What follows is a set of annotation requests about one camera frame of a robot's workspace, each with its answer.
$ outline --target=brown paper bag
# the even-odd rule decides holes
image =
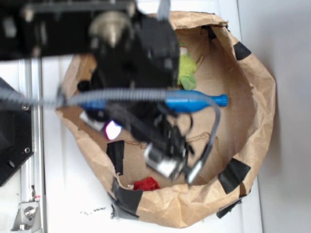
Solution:
[[[117,176],[106,154],[108,141],[79,119],[82,109],[57,111],[76,138],[89,166],[107,192],[142,221],[183,228],[204,219],[224,206],[247,195],[267,153],[275,113],[276,84],[260,61],[225,27],[226,21],[205,13],[172,12],[171,24],[179,40],[198,61],[195,73],[197,90],[208,95],[227,94],[229,104],[221,109],[222,118],[213,150],[194,185],[184,177],[171,183],[145,165],[144,145],[128,132],[124,140],[123,175]],[[63,86],[68,96],[76,92],[77,83],[89,80],[96,67],[92,55],[76,55],[67,71]],[[196,156],[201,155],[214,121],[214,112],[206,108],[193,114],[194,126],[188,141]],[[188,116],[172,119],[182,132],[189,127]],[[154,177],[161,187],[155,191],[129,191],[128,185]],[[132,194],[138,199],[132,200]]]

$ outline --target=bolt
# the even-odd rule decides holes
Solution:
[[[25,223],[24,223],[24,224],[20,224],[19,229],[20,229],[21,231],[27,229],[27,224],[25,224]]]
[[[24,11],[24,19],[26,22],[30,23],[34,19],[34,11],[32,9],[25,9]]]
[[[28,218],[31,217],[31,219],[32,219],[32,217],[35,216],[35,209],[33,207],[29,206],[25,209],[24,214],[26,217],[28,217]]]
[[[127,13],[129,15],[129,17],[133,17],[136,11],[136,6],[134,2],[131,2],[128,4],[127,6]]]
[[[33,57],[38,57],[41,54],[41,48],[39,45],[34,46],[33,51],[32,51],[32,56]]]
[[[29,106],[28,106],[28,105],[23,105],[23,106],[22,106],[22,110],[28,111],[28,110],[29,110]]]

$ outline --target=metal bracket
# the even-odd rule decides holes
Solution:
[[[42,233],[41,211],[38,201],[19,204],[18,213],[10,232]]]

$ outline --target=red cloth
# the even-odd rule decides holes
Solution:
[[[152,177],[148,177],[143,181],[136,181],[134,184],[134,190],[152,191],[156,189],[160,189],[160,186]]]

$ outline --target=pink light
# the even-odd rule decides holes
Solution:
[[[116,124],[113,120],[109,122],[105,128],[106,136],[109,140],[116,139],[121,133],[122,127]]]

